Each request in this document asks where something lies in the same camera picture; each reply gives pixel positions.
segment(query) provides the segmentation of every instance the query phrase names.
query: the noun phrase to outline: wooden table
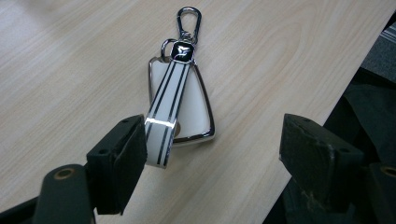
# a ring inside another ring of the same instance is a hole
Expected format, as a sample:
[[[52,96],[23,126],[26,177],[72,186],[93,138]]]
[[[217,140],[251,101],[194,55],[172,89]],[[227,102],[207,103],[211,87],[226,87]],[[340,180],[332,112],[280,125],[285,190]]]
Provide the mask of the wooden table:
[[[217,136],[147,166],[124,216],[99,223],[261,223],[290,178],[283,115],[326,120],[396,1],[1,1],[1,211],[147,113],[148,61],[185,6],[203,14],[195,56]]]

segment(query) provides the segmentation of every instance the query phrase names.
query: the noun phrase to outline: lobster clasp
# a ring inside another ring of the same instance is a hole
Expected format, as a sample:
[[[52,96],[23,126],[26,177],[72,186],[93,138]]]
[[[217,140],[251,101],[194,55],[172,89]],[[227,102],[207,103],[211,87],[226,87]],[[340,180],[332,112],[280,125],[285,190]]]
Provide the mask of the lobster clasp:
[[[183,25],[181,24],[181,16],[185,13],[192,13],[197,17],[197,23],[195,25],[194,35],[183,30]],[[201,18],[202,18],[201,12],[198,9],[196,9],[195,7],[183,7],[177,13],[178,32],[180,34],[179,40],[189,42],[189,43],[192,43],[193,45],[196,45],[198,43],[198,32],[199,32],[199,26],[201,23]]]

